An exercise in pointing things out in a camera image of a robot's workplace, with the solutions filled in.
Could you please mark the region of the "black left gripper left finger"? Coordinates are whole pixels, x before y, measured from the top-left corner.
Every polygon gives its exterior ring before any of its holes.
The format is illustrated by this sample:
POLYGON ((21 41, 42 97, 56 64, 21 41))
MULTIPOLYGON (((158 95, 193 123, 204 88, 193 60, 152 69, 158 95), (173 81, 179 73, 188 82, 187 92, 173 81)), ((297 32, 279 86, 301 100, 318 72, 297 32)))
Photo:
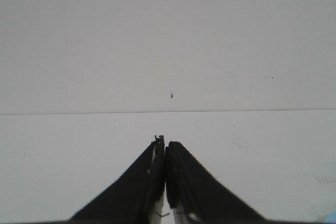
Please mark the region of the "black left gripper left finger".
POLYGON ((118 180, 70 219, 161 220, 164 159, 164 136, 159 135, 118 180))

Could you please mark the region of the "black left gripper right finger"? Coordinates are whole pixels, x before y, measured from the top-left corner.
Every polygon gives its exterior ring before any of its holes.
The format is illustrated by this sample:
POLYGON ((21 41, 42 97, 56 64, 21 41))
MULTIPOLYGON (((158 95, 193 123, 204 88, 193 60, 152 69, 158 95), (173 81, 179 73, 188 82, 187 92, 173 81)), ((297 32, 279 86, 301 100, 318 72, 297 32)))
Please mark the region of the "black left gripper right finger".
POLYGON ((167 200, 175 220, 265 220, 217 181, 180 143, 165 153, 167 200))

